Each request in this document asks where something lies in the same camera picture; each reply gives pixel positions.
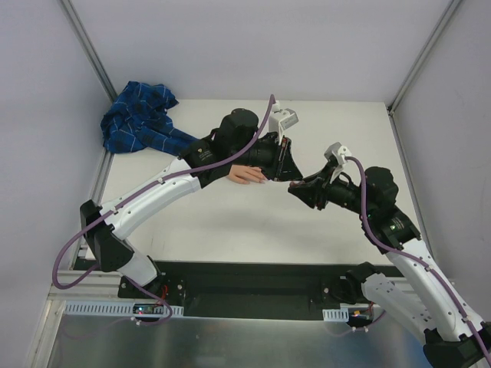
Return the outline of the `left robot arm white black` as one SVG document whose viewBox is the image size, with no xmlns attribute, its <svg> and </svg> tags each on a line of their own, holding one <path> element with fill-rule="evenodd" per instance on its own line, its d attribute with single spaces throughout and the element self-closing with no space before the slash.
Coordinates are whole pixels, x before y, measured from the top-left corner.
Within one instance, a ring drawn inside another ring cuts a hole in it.
<svg viewBox="0 0 491 368">
<path fill-rule="evenodd" d="M 80 207 L 84 238 L 100 269 L 117 271 L 136 282 L 146 298 L 162 289 L 160 271 L 150 257 L 136 250 L 129 235 L 147 219 L 184 196 L 201 190 L 229 174 L 233 165 L 261 169 L 275 182 L 300 180 L 285 130 L 298 122 L 297 113 L 273 105 L 269 118 L 260 121 L 250 110 L 237 108 L 223 117 L 219 127 L 191 143 L 161 173 L 136 189 L 96 205 Z"/>
</svg>

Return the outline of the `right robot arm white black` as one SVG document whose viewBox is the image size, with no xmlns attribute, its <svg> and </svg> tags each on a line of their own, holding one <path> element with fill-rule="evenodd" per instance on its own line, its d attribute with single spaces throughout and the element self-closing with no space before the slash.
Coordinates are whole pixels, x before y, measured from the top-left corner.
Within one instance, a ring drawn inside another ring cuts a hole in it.
<svg viewBox="0 0 491 368">
<path fill-rule="evenodd" d="M 389 169 L 361 169 L 354 184 L 345 174 L 336 177 L 327 163 L 288 191 L 312 209 L 332 203 L 356 213 L 367 239 L 404 276 L 415 295 L 393 285 L 381 271 L 365 262 L 346 275 L 341 300 L 368 300 L 417 338 L 433 367 L 475 367 L 490 361 L 490 324 L 458 294 L 430 254 L 410 218 L 396 205 L 399 192 Z"/>
</svg>

